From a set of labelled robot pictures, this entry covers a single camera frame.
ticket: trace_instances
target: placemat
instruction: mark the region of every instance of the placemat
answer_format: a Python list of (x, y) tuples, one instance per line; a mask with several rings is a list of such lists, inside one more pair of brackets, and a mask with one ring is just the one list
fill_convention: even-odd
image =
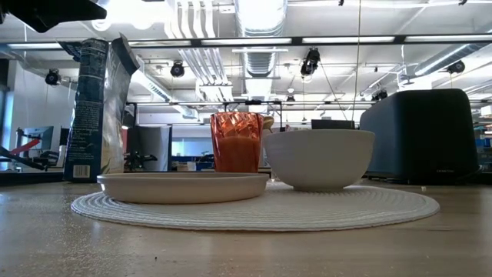
[(197, 205), (139, 205), (103, 192), (71, 204), (78, 214), (130, 225), (172, 229), (322, 231), (366, 228), (422, 219), (439, 211), (424, 195), (352, 185), (343, 192), (297, 192), (272, 183), (254, 199)]

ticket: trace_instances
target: wooden table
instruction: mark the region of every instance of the wooden table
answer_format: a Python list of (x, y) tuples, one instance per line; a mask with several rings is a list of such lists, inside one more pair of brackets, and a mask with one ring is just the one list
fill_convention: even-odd
[(73, 213), (96, 185), (2, 187), (0, 276), (492, 276), (492, 188), (392, 187), (441, 212), (337, 232), (191, 232)]

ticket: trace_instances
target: plate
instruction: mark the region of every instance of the plate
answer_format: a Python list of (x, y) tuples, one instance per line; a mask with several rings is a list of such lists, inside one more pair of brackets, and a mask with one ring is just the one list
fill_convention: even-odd
[(268, 175), (255, 173), (120, 173), (98, 176), (103, 192), (123, 202), (203, 204), (250, 199), (264, 192)]

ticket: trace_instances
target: desk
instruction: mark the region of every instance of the desk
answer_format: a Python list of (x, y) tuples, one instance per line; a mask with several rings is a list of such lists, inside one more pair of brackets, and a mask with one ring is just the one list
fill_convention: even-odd
[(336, 232), (192, 232), (73, 213), (97, 185), (0, 187), (0, 276), (492, 276), (492, 188), (384, 187), (429, 195), (441, 212)]

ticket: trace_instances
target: glass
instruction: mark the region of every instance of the glass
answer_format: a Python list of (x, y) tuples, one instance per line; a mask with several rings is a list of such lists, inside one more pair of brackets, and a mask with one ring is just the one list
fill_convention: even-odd
[(211, 115), (216, 172), (258, 172), (263, 116), (253, 112)]

